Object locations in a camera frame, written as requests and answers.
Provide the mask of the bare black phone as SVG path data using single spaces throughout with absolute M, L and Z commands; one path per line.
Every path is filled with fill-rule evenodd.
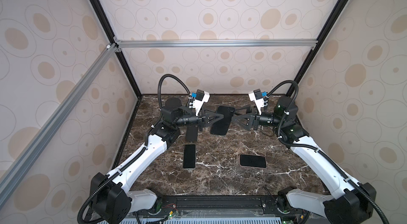
M 183 168 L 193 169 L 196 167 L 196 145 L 186 144 L 183 152 Z

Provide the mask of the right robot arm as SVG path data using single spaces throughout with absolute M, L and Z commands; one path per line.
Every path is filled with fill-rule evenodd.
M 251 96 L 255 107 L 245 106 L 235 111 L 232 121 L 246 130 L 259 126 L 271 127 L 277 139 L 297 154 L 317 174 L 329 195 L 286 188 L 279 192 L 283 209 L 296 208 L 325 217 L 332 224 L 361 224 L 372 217 L 376 207 L 376 190 L 361 184 L 336 164 L 296 121 L 298 107 L 283 96 L 273 111 L 266 111 L 262 99 Z

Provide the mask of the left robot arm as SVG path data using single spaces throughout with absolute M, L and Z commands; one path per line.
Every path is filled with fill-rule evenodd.
M 224 115 L 202 109 L 208 102 L 190 97 L 191 104 L 182 105 L 178 98 L 159 103 L 160 118 L 147 132 L 145 142 L 123 163 L 108 174 L 97 173 L 91 180 L 89 198 L 78 213 L 77 221 L 84 224 L 83 212 L 90 208 L 99 215 L 94 224 L 106 221 L 120 223 L 129 213 L 155 207 L 158 195 L 149 189 L 132 191 L 131 187 L 143 171 L 161 154 L 172 146 L 181 134 L 181 127 L 198 129 L 211 126 L 222 120 Z

